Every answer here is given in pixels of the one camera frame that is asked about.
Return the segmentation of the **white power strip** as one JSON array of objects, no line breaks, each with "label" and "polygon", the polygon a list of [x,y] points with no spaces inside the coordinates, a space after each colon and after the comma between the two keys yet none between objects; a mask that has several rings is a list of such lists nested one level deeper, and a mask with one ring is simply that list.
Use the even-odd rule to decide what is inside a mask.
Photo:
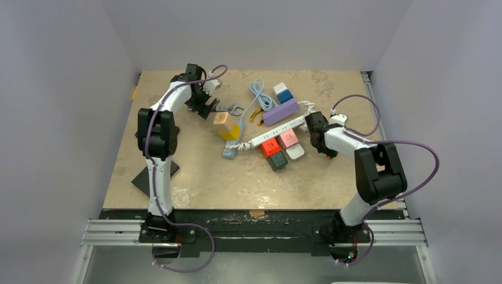
[{"label": "white power strip", "polygon": [[260,146],[263,142],[270,140],[272,138],[275,138],[290,129],[294,129],[294,128],[297,128],[301,125],[304,125],[304,123],[305,123],[305,119],[304,119],[303,115],[296,117],[293,120],[285,122],[284,124],[277,126],[273,129],[255,137],[255,138],[249,140],[248,141],[249,146],[251,149],[254,149],[254,148]]}]

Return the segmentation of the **adjustable wrench red handle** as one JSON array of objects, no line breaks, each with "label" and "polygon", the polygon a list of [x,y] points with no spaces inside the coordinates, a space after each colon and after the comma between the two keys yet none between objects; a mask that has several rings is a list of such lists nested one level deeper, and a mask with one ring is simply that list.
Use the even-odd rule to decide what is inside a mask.
[{"label": "adjustable wrench red handle", "polygon": [[244,108],[243,105],[234,103],[228,106],[217,105],[213,108],[212,112],[228,112],[232,116],[241,116]]}]

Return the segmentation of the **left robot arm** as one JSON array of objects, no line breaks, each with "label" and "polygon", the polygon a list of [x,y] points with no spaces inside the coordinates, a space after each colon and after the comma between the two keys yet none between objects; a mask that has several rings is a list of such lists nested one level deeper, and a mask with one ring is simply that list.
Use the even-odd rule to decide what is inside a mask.
[{"label": "left robot arm", "polygon": [[174,76],[164,95],[152,106],[141,108],[137,114],[137,146],[147,163],[150,203],[143,230],[154,234],[160,241],[175,238],[177,225],[171,221],[173,201],[170,193],[171,164],[178,147],[179,127],[176,113],[184,106],[207,119],[218,104],[211,99],[211,86],[219,81],[208,76],[197,64],[187,64],[183,73]]}]

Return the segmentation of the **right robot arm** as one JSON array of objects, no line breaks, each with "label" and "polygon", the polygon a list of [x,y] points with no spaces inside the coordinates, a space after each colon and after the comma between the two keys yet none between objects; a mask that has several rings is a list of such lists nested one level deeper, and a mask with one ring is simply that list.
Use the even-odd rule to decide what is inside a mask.
[{"label": "right robot arm", "polygon": [[355,165],[356,193],[335,215],[333,235],[341,241],[355,234],[356,226],[384,200],[407,189],[407,179],[396,146],[377,143],[352,134],[342,125],[329,122],[321,112],[305,116],[310,143],[327,157],[342,154]]}]

